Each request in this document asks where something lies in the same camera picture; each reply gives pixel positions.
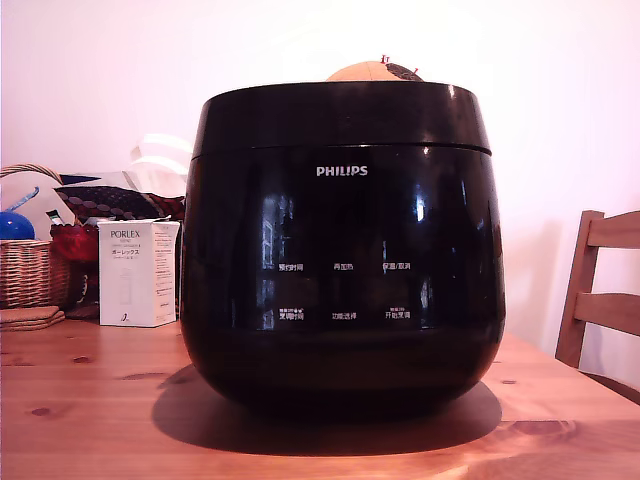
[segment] wooden table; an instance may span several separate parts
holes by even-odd
[[[177,324],[2,335],[3,479],[640,479],[640,407],[506,335],[444,412],[375,425],[254,417]]]

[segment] chair backrest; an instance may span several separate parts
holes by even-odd
[[[578,368],[586,323],[640,336],[640,296],[591,293],[600,247],[640,249],[640,211],[604,218],[582,212],[556,358]]]

